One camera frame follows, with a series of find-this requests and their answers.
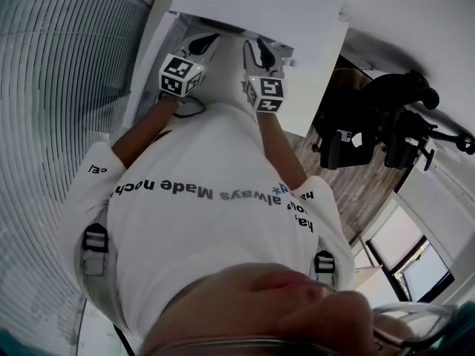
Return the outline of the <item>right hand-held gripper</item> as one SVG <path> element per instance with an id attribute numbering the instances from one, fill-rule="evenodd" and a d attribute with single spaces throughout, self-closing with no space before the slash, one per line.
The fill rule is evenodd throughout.
<path id="1" fill-rule="evenodd" d="M 243 92 L 255 113 L 277 113 L 286 99 L 284 60 L 278 50 L 257 38 L 258 64 L 252 43 L 243 43 Z"/>

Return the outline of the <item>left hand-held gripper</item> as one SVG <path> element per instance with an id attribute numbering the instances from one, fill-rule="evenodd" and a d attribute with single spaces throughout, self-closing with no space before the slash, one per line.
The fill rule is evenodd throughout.
<path id="1" fill-rule="evenodd" d="M 219 43 L 220 34 L 217 33 L 186 37 L 165 57 L 159 71 L 160 90 L 180 98 L 189 95 L 201 85 Z"/>

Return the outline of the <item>person's right forearm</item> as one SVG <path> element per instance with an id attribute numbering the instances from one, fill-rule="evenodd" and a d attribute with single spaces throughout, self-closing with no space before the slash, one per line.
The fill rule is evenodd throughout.
<path id="1" fill-rule="evenodd" d="M 256 117 L 266 158 L 290 190 L 300 188 L 306 182 L 307 175 L 287 141 L 277 116 L 274 113 L 257 112 Z"/>

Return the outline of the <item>person's left forearm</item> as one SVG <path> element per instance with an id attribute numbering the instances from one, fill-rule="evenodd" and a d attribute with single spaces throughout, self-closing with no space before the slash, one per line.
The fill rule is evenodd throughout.
<path id="1" fill-rule="evenodd" d="M 112 151 L 125 168 L 129 168 L 160 136 L 178 107 L 179 102 L 174 96 L 163 96 L 144 117 L 114 143 Z"/>

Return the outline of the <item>black office chair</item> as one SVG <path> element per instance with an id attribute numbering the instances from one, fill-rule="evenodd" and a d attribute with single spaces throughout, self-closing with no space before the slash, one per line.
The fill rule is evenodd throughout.
<path id="1" fill-rule="evenodd" d="M 467 133 L 449 135 L 436 130 L 437 125 L 427 122 L 420 114 L 403 111 L 388 131 L 386 158 L 388 168 L 402 170 L 409 168 L 419 155 L 425 158 L 423 171 L 428 171 L 433 163 L 436 151 L 428 151 L 425 146 L 429 139 L 442 140 L 454 144 L 457 149 L 468 155 L 475 154 L 475 137 Z"/>
<path id="2" fill-rule="evenodd" d="M 379 76 L 361 89 L 330 92 L 322 114 L 312 122 L 321 138 L 312 147 L 320 155 L 320 166 L 337 170 L 368 165 L 378 144 L 386 158 L 388 131 L 406 106 L 416 102 L 433 110 L 439 105 L 439 94 L 414 70 Z"/>

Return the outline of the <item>white window blinds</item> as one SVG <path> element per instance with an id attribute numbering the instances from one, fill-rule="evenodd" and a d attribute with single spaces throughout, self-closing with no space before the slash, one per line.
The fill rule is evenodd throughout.
<path id="1" fill-rule="evenodd" d="M 89 147 L 120 135 L 150 6 L 0 0 L 0 332 L 74 356 L 85 305 L 59 259 L 63 202 Z"/>

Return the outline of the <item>person's white printed T-shirt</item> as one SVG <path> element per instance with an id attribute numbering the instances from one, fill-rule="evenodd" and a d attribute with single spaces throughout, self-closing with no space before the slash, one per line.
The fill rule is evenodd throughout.
<path id="1" fill-rule="evenodd" d="M 70 276 L 83 268 L 86 228 L 100 223 L 117 250 L 112 318 L 145 337 L 188 284 L 242 263 L 278 263 L 348 289 L 354 259 L 333 193 L 310 177 L 290 190 L 266 159 L 250 115 L 216 103 L 178 119 L 125 168 L 93 144 L 70 186 L 59 254 Z"/>

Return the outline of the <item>black-framed window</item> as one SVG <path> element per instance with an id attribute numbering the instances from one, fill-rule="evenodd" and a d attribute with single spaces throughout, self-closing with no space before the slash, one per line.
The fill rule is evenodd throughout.
<path id="1" fill-rule="evenodd" d="M 393 197 L 367 227 L 362 245 L 361 254 L 378 269 L 361 285 L 372 306 L 429 303 L 454 281 L 422 223 Z"/>

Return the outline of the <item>clear eyeglasses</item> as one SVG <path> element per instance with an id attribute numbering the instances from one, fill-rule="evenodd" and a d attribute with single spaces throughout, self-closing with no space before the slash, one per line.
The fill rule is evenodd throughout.
<path id="1" fill-rule="evenodd" d="M 436 346 L 458 308 L 400 302 L 373 309 L 376 356 L 435 356 Z M 208 337 L 184 340 L 140 356 L 343 356 L 317 343 L 271 336 Z"/>

